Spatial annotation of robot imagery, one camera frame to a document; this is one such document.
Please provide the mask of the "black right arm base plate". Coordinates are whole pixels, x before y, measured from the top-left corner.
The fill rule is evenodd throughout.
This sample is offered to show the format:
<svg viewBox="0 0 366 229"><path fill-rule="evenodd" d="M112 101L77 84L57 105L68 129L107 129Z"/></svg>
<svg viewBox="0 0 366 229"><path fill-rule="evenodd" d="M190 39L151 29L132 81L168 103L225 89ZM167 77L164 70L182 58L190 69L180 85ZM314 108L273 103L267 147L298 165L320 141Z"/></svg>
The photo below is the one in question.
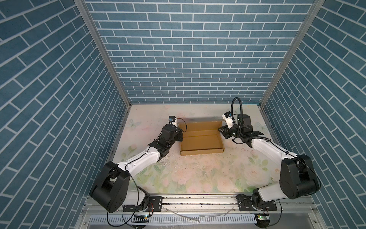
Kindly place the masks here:
<svg viewBox="0 0 366 229"><path fill-rule="evenodd" d="M263 201L258 195L253 197L238 194L235 198L240 211L277 211L277 206L273 200Z"/></svg>

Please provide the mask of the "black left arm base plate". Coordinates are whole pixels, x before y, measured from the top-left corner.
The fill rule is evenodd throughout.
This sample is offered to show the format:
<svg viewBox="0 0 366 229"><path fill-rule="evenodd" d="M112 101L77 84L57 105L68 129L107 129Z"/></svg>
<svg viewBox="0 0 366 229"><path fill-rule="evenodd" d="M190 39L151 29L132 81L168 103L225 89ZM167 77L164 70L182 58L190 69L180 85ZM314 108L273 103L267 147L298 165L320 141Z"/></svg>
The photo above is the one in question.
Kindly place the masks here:
<svg viewBox="0 0 366 229"><path fill-rule="evenodd" d="M161 212L163 205L162 196L150 196L145 197L139 206L135 205L123 205L123 212L147 212L148 210L153 212Z"/></svg>

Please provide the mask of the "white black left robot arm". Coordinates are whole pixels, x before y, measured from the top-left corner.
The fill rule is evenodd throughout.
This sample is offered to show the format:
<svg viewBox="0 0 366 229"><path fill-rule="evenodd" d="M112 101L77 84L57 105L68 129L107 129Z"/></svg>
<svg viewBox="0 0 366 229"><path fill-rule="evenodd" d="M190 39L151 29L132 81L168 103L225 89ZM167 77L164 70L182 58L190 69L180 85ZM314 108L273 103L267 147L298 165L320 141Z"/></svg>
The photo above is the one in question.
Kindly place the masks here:
<svg viewBox="0 0 366 229"><path fill-rule="evenodd" d="M150 194L137 185L129 188L130 180L148 166L162 160L175 142L183 141L183 130L171 121L163 126L157 139L141 153L123 162L107 162L96 177L89 196L108 213L121 206L132 206L136 211L145 210Z"/></svg>

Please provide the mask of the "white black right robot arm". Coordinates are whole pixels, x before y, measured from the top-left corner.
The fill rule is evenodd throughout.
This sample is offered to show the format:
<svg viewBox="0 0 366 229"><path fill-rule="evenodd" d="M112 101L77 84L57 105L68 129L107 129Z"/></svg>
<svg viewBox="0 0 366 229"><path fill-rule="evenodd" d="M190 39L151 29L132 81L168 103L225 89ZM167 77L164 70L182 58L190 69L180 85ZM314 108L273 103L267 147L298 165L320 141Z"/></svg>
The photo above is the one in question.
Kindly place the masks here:
<svg viewBox="0 0 366 229"><path fill-rule="evenodd" d="M234 119L231 112L226 112L222 117L226 125L218 130L224 138L232 138L233 141L238 138L241 140L240 145L247 144L280 165L279 181L253 191L251 203L255 209L262 210L274 200L310 196L320 190L321 181L310 157L290 152L265 137L262 132L254 131L247 114L239 114Z"/></svg>

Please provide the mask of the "brown cardboard paper box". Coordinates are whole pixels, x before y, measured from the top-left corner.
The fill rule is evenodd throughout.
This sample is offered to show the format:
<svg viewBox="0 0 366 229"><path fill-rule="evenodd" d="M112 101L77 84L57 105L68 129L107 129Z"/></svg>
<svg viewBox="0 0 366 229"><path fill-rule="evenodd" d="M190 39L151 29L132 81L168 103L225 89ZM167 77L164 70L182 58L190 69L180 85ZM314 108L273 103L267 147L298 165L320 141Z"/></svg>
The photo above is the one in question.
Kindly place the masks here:
<svg viewBox="0 0 366 229"><path fill-rule="evenodd" d="M181 142L181 156L223 153L225 150L218 129L221 121L191 122L180 124L184 130Z"/></svg>

